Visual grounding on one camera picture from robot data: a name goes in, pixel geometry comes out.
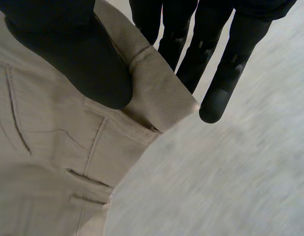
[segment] stitching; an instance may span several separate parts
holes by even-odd
[[[105,127],[107,126],[107,118],[105,117],[102,124],[100,125],[96,135],[95,135],[95,138],[94,138],[94,141],[93,141],[93,144],[92,144],[92,147],[91,147],[91,150],[90,150],[90,154],[89,154],[89,158],[88,158],[88,161],[87,161],[87,164],[84,168],[84,175],[86,175],[86,172],[88,171],[89,169],[89,165],[91,163],[91,160],[93,159],[93,156],[94,156],[94,149],[95,149],[95,146],[98,144],[98,140],[101,138],[102,136],[102,133],[103,133],[103,130],[105,129]]]
[[[15,116],[15,110],[14,110],[14,106],[13,106],[13,96],[12,96],[12,89],[11,89],[11,82],[10,82],[10,79],[9,78],[12,78],[12,74],[11,74],[11,68],[9,65],[6,65],[6,73],[7,73],[7,77],[6,77],[6,81],[7,81],[7,86],[8,86],[8,93],[9,93],[9,98],[10,98],[10,106],[11,106],[11,111],[12,111],[12,117],[13,117],[13,122],[14,122],[14,126],[15,126],[15,129],[21,139],[21,142],[23,143],[24,147],[26,148],[26,150],[32,154],[28,144],[25,142],[25,139],[19,129],[19,126],[17,124],[17,120],[16,120],[16,116]]]
[[[83,190],[83,197],[86,197],[86,191]],[[80,216],[79,216],[79,220],[78,220],[78,224],[77,224],[77,230],[76,230],[76,236],[80,235],[80,225],[81,225],[81,221],[82,221],[82,215],[84,212],[84,206],[81,206],[81,211],[80,211]]]
[[[5,131],[4,127],[3,127],[3,125],[1,124],[1,121],[0,121],[0,127],[1,127],[1,130],[2,130],[2,132],[3,132],[3,134],[4,134],[4,136],[6,137],[6,139],[7,139],[7,140],[9,141],[9,143],[13,146],[13,148],[14,148],[15,150],[17,150],[17,148],[14,146],[13,142],[9,139],[9,136],[8,136],[8,134],[6,133],[6,131]]]
[[[155,53],[156,50],[153,46],[148,46],[147,48],[143,49],[138,55],[132,59],[132,61],[129,63],[129,73],[132,74],[133,69],[136,67],[138,63],[146,59],[146,57],[150,56],[151,54]]]
[[[28,132],[28,133],[52,133],[52,132],[57,132],[57,131],[60,131],[60,132],[64,132],[66,133],[70,139],[72,139],[77,145],[79,145],[80,147],[86,149],[86,150],[90,150],[89,148],[86,148],[84,146],[82,146],[81,144],[79,144],[69,133],[68,131],[64,130],[64,129],[54,129],[54,130],[42,130],[42,131],[28,131],[28,130],[24,130],[25,132]]]

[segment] front pocket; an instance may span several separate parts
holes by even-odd
[[[161,133],[147,129],[125,113],[88,98],[85,110],[104,117],[95,137],[84,175],[116,187]]]
[[[31,154],[31,149],[22,133],[11,80],[11,68],[0,62],[0,128],[8,142],[17,151]]]

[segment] beige pants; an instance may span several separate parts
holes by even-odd
[[[198,109],[125,16],[103,1],[95,12],[132,76],[123,111],[81,95],[14,39],[0,12],[0,236],[102,235],[114,188]]]

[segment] gray floor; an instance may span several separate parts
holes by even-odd
[[[110,2],[131,16],[127,0]],[[219,123],[194,114],[144,154],[116,191],[107,236],[304,236],[304,0],[256,47]]]

